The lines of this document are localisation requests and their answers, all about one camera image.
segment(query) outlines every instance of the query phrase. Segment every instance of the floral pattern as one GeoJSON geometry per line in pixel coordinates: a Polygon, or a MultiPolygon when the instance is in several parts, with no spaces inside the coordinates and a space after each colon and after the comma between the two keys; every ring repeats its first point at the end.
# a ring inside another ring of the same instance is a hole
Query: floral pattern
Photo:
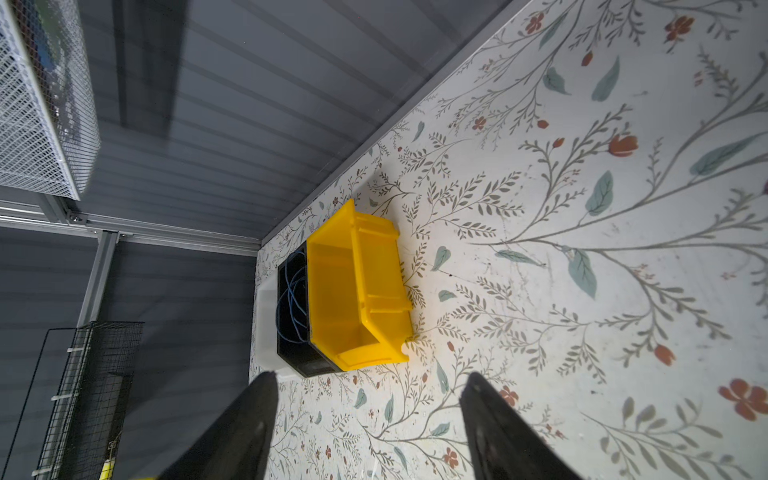
{"type": "Polygon", "coordinates": [[[735,402],[736,413],[747,420],[757,420],[756,413],[768,415],[768,392],[760,386],[753,386],[742,379],[735,379],[730,383],[730,388],[721,386],[718,390],[723,398],[735,402]]]}
{"type": "Polygon", "coordinates": [[[354,200],[414,306],[409,362],[280,385],[270,477],[473,478],[473,371],[584,478],[768,471],[767,12],[536,0],[266,244],[354,200]]]}

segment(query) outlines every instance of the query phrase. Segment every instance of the white wire mesh basket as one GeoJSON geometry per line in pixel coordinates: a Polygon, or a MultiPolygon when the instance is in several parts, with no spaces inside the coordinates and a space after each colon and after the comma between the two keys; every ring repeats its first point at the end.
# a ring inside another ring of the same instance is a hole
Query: white wire mesh basket
{"type": "Polygon", "coordinates": [[[80,200],[100,146],[75,0],[0,0],[0,185],[80,200]]]}

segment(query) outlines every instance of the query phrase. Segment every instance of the metal frame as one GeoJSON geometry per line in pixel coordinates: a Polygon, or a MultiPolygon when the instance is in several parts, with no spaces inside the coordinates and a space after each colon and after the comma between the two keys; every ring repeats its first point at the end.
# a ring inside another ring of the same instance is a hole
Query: metal frame
{"type": "Polygon", "coordinates": [[[413,110],[413,108],[418,105],[421,100],[432,93],[432,91],[440,86],[442,82],[448,80],[457,68],[459,68],[465,61],[469,60],[469,58],[478,49],[480,49],[481,46],[483,46],[489,39],[491,39],[493,35],[504,25],[512,20],[515,15],[517,15],[527,4],[527,0],[512,0],[509,5],[504,7],[493,19],[491,19],[491,21],[488,22],[488,24],[486,24],[485,27],[483,27],[477,33],[477,35],[472,38],[472,40],[467,42],[467,45],[465,45],[464,48],[462,48],[456,55],[454,55],[453,58],[448,60],[437,73],[435,73],[414,95],[412,95],[411,98],[409,98],[408,101],[392,115],[392,117],[385,121],[377,131],[368,137],[368,140],[363,142],[363,144],[360,145],[357,150],[353,151],[352,154],[341,165],[339,165],[333,171],[333,173],[328,176],[328,178],[326,178],[320,185],[317,186],[317,188],[315,188],[315,190],[312,190],[312,193],[307,195],[306,198],[298,205],[298,207],[294,208],[288,215],[286,215],[286,217],[277,224],[277,227],[274,227],[261,240],[261,244],[264,245],[265,243],[272,240],[275,235],[277,235],[288,223],[290,223],[293,218],[295,218],[305,208],[307,208],[315,200],[315,198],[317,198],[318,195],[320,195],[326,188],[328,188],[331,183],[344,175],[344,173],[355,162],[357,162],[358,159],[364,155],[364,153],[376,145],[376,142],[384,137],[384,135],[386,135],[392,129],[392,127],[397,124],[397,122],[401,121],[408,113],[410,113],[410,111],[413,110]]]}
{"type": "Polygon", "coordinates": [[[39,205],[0,200],[0,227],[98,237],[102,230],[119,232],[124,242],[255,257],[261,248],[256,238],[172,227],[105,215],[71,212],[59,197],[42,196],[39,205]]]}
{"type": "Polygon", "coordinates": [[[101,299],[104,297],[104,288],[107,285],[109,267],[112,264],[114,248],[118,244],[118,232],[102,230],[98,236],[98,249],[96,258],[91,268],[91,276],[88,278],[88,287],[85,289],[83,307],[78,317],[78,327],[86,326],[90,322],[98,320],[98,311],[101,308],[101,299]]]}

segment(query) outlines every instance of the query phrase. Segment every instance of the yellow plastic bin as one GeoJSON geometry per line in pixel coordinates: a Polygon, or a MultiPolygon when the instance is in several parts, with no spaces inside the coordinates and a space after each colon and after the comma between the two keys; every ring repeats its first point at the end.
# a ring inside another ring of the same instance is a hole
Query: yellow plastic bin
{"type": "Polygon", "coordinates": [[[413,335],[389,220],[344,204],[306,240],[310,341],[344,371],[407,362],[413,335]]]}

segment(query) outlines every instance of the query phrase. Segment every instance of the black plastic bin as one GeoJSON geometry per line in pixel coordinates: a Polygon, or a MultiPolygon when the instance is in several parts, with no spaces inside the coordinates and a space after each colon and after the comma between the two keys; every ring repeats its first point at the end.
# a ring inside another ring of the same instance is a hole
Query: black plastic bin
{"type": "MultiPolygon", "coordinates": [[[[302,243],[301,247],[297,248],[296,251],[286,257],[285,261],[277,267],[277,355],[304,377],[341,372],[342,370],[336,366],[335,363],[331,362],[308,341],[310,339],[310,332],[299,326],[299,333],[302,337],[299,337],[296,333],[296,328],[293,325],[288,305],[290,299],[286,290],[288,289],[288,283],[302,268],[306,270],[306,242],[302,243]],[[301,343],[292,343],[285,340],[283,337],[301,343]]],[[[303,276],[304,281],[295,285],[293,288],[293,296],[304,311],[309,312],[306,271],[299,273],[299,276],[303,276]]],[[[293,307],[293,315],[301,323],[310,326],[311,329],[310,319],[306,318],[301,311],[296,308],[296,304],[294,304],[293,307]]]]}

